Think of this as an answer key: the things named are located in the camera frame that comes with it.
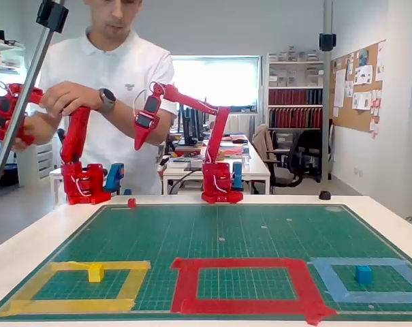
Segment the person's left hand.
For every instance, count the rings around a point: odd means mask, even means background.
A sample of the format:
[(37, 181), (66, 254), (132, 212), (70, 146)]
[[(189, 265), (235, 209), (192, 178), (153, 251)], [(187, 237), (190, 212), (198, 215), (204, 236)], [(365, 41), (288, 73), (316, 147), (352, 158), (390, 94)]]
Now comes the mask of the person's left hand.
[(50, 87), (39, 101), (39, 106), (53, 117), (69, 116), (83, 106), (98, 110), (102, 104), (98, 90), (69, 81)]

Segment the person's right hand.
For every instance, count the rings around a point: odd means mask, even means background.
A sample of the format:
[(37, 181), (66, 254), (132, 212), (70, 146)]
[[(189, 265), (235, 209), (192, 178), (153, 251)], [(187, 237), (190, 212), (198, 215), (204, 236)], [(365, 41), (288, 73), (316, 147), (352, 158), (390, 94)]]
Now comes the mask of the person's right hand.
[(26, 116), (23, 121), (22, 133), (15, 138), (12, 149), (14, 151), (23, 151), (29, 146), (22, 136), (32, 137), (32, 144), (35, 145), (47, 144), (52, 140), (58, 126), (59, 120), (48, 114), (37, 112), (31, 116)]

